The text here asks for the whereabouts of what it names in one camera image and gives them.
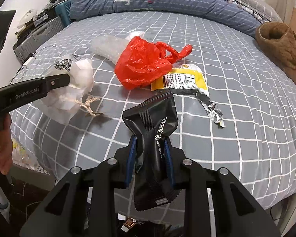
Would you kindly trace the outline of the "person's left hand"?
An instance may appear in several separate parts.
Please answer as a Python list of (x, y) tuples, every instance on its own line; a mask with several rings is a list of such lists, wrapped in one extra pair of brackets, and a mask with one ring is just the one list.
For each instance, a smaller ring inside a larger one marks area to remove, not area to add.
[(7, 175), (12, 167), (13, 141), (11, 140), (11, 116), (6, 114), (3, 129), (0, 131), (0, 172)]

